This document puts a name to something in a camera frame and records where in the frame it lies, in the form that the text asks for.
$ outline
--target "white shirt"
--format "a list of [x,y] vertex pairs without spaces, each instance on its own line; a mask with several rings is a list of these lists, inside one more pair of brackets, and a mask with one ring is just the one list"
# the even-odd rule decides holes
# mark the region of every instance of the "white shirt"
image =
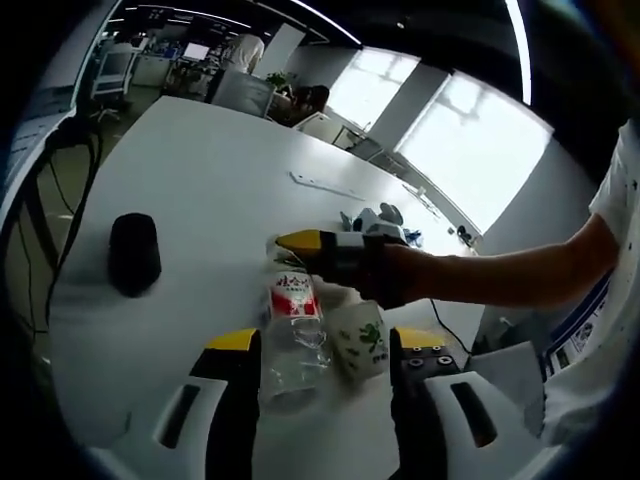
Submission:
[[577,362],[545,384],[543,438],[566,443],[589,431],[598,407],[615,387],[640,329],[640,136],[620,129],[611,166],[589,207],[600,215],[620,246],[604,309]]
[[252,60],[256,57],[260,60],[263,53],[264,42],[259,37],[250,34],[238,35],[229,42],[222,68],[247,73]]

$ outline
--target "red label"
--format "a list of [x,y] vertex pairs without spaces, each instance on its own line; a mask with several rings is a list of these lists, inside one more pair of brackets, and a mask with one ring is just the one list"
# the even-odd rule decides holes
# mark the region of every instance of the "red label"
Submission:
[[276,273],[271,285],[271,308],[275,316],[319,316],[311,277],[298,272]]

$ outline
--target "table surface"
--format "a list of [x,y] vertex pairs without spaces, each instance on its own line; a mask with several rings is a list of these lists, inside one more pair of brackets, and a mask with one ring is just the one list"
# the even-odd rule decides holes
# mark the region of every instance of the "table surface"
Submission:
[[[298,185],[290,171],[365,200]],[[337,229],[341,210],[357,215],[383,201],[400,209],[407,228],[423,232],[425,250],[468,254],[446,221],[373,165],[275,123],[160,98],[101,167],[51,299],[54,382],[76,438],[108,446],[124,432],[131,407],[158,385],[185,378],[209,339],[258,326],[267,238]],[[111,225],[129,212],[154,218],[162,258],[160,279],[139,299],[120,296],[106,275]],[[470,347],[484,307],[437,305]],[[383,319],[387,326],[437,326],[426,301]],[[464,360],[459,348],[456,359]],[[388,377],[355,395],[335,385],[327,392],[300,415],[261,415],[256,478],[388,478],[395,471]]]

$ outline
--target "ceramic cup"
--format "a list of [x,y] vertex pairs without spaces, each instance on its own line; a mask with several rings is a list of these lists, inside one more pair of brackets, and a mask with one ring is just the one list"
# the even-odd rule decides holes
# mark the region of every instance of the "ceramic cup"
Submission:
[[333,349],[347,376],[355,381],[389,368],[389,332],[375,302],[362,302],[325,312]]

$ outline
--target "ceiling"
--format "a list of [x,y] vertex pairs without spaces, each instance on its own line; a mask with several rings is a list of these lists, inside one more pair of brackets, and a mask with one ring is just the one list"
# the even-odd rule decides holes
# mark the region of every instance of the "ceiling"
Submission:
[[[286,21],[308,33],[305,44],[360,48],[352,36],[365,46],[409,53],[446,71],[464,71],[522,98],[520,55],[505,0],[157,1],[230,18],[257,33],[275,33]],[[348,34],[299,5],[301,1]],[[518,2],[531,60],[531,109],[598,179],[606,171],[625,113],[610,59],[568,0]],[[143,2],[126,0],[118,14],[138,4]]]

